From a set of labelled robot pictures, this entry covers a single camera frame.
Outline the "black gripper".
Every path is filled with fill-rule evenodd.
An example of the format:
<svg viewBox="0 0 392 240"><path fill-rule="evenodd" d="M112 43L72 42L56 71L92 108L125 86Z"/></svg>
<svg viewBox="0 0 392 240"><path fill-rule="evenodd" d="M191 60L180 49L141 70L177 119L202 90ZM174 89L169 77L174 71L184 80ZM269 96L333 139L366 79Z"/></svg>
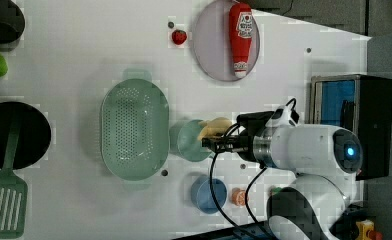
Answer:
<svg viewBox="0 0 392 240"><path fill-rule="evenodd" d="M248 133L247 129L234 135L234 139L228 137L203 138L202 146L214 153L236 152L244 161L256 161L253 155L253 136Z"/></svg>

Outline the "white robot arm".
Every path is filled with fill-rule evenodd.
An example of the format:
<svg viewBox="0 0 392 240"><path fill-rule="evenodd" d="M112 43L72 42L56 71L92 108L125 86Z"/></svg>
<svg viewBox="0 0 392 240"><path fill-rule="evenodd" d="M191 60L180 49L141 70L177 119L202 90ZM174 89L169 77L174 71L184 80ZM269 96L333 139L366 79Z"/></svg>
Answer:
<svg viewBox="0 0 392 240"><path fill-rule="evenodd" d="M295 174L266 203L267 225L278 240L339 240L330 229L354 201L363 161L354 133L331 125L282 125L251 137L204 137L202 145L215 153L251 152L255 162Z"/></svg>

